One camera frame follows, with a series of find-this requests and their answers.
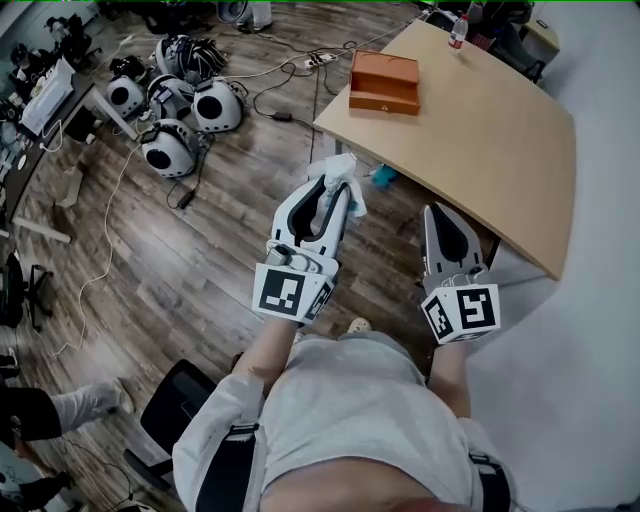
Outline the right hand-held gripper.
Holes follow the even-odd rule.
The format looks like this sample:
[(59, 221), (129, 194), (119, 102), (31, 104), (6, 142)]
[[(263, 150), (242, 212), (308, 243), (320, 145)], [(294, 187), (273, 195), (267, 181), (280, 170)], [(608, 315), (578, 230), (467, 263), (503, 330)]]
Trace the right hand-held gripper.
[(435, 202), (422, 210), (422, 238), (425, 272), (455, 272), (424, 279), (427, 295), (421, 309), (436, 342), (467, 342), (499, 330), (499, 288), (480, 265), (480, 242), (472, 227), (456, 211)]

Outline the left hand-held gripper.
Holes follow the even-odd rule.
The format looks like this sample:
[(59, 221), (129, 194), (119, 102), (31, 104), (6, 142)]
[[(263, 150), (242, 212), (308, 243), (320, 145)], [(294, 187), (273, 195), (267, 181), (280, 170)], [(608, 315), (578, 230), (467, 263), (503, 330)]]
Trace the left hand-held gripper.
[[(351, 191), (346, 184), (338, 187), (319, 228), (313, 231), (313, 219), (326, 191), (324, 177), (314, 178), (294, 190), (277, 208), (271, 229), (275, 240), (267, 242), (266, 259), (255, 269), (255, 312), (309, 325), (329, 301), (341, 268), (333, 257), (343, 237)], [(302, 248), (277, 240), (301, 242)]]

